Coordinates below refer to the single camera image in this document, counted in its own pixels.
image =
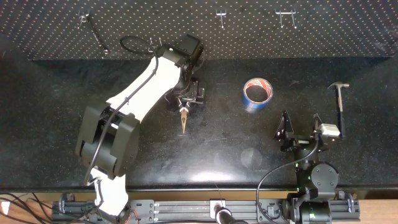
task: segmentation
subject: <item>black work surface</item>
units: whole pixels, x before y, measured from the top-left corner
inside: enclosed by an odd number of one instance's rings
[[[203,106],[188,117],[160,99],[142,122],[127,188],[253,188],[272,168],[292,161],[272,139],[282,110],[297,134],[312,114],[336,124],[335,81],[342,89],[347,140],[320,154],[340,172],[341,187],[397,187],[398,58],[209,60],[196,76],[207,83]],[[14,51],[1,66],[0,189],[84,189],[86,167],[74,154],[85,106],[127,87],[148,61],[28,62]],[[245,112],[242,87],[261,77],[274,97],[258,114]],[[292,188],[294,168],[273,174],[266,189]]]

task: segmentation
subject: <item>pegboard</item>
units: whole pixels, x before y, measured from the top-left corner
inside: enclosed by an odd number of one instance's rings
[[[0,31],[32,60],[134,59],[121,37],[175,45],[185,34],[208,59],[391,56],[398,51],[398,1],[95,1],[3,0]],[[216,11],[226,11],[221,28]],[[295,29],[290,15],[296,11]],[[79,11],[90,16],[111,53],[104,55]]]

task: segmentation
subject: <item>wooden surface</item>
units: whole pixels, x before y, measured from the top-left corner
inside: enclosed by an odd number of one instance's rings
[[[37,203],[27,202],[27,204],[30,209],[32,209],[32,211],[35,212],[38,216],[45,218],[43,211]],[[46,204],[51,206],[52,202],[46,202]],[[360,200],[359,206],[361,208],[361,223],[398,224],[398,200]],[[44,207],[44,209],[48,215],[51,215],[51,210],[49,208]],[[8,215],[28,222],[38,223],[31,214],[14,205],[10,206]],[[4,216],[0,216],[0,223],[19,222],[15,222]]]

